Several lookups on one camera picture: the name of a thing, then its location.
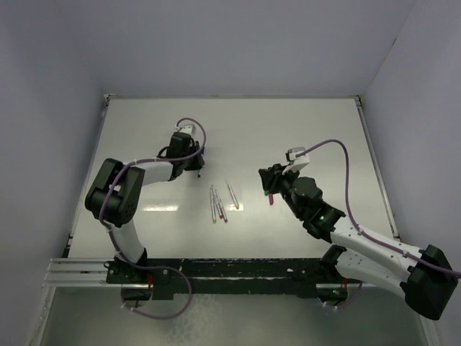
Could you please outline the blue pen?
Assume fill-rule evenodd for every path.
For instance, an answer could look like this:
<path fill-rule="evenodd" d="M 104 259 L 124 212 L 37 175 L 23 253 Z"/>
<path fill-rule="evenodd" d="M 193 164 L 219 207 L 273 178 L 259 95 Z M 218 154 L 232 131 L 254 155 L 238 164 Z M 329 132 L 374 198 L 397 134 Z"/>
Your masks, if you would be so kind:
<path fill-rule="evenodd" d="M 205 159 L 204 159 L 204 153 L 205 153 L 205 150 L 203 149 L 201 151 L 201 154 L 198 156 L 198 166 L 199 166 L 199 169 L 197 170 L 197 177 L 200 178 L 201 177 L 201 171 L 205 165 Z"/>

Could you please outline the green pen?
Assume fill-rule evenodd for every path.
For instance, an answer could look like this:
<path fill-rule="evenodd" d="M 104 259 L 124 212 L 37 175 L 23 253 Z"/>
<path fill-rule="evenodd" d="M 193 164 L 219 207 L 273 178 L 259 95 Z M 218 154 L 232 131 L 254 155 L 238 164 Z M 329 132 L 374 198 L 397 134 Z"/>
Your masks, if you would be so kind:
<path fill-rule="evenodd" d="M 217 216 L 216 216 L 216 205 L 215 205 L 215 198 L 214 198 L 214 193 L 213 193 L 213 188 L 210 187 L 210 204 L 211 204 L 211 213 L 212 213 L 212 222 L 216 223 L 217 221 Z"/>

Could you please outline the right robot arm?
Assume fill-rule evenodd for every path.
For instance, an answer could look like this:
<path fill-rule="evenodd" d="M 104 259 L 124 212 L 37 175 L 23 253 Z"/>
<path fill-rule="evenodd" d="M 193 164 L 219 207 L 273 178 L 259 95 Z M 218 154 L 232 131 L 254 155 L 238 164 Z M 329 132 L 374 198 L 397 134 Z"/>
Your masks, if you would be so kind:
<path fill-rule="evenodd" d="M 360 227 L 323 200 L 313 178 L 286 166 L 260 169 L 259 176 L 263 189 L 281 195 L 308 234 L 331 245 L 333 254 L 320 266 L 325 280 L 371 283 L 401 297 L 419 315 L 440 320 L 459 277 L 441 249 L 421 249 Z"/>

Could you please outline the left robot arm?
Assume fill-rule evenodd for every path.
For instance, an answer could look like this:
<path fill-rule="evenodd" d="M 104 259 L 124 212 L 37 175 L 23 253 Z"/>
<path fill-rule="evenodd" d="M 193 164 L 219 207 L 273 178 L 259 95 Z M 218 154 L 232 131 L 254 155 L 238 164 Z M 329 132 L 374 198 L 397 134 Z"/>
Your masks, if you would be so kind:
<path fill-rule="evenodd" d="M 115 256 L 125 262 L 122 272 L 133 283 L 148 275 L 147 250 L 141 244 L 133 218 L 144 186 L 170 182 L 184 171 L 200 171 L 205 165 L 203 147 L 194 139 L 189 123 L 175 131 L 159 156 L 132 165 L 105 159 L 85 198 L 85 208 L 107 227 L 115 242 Z"/>

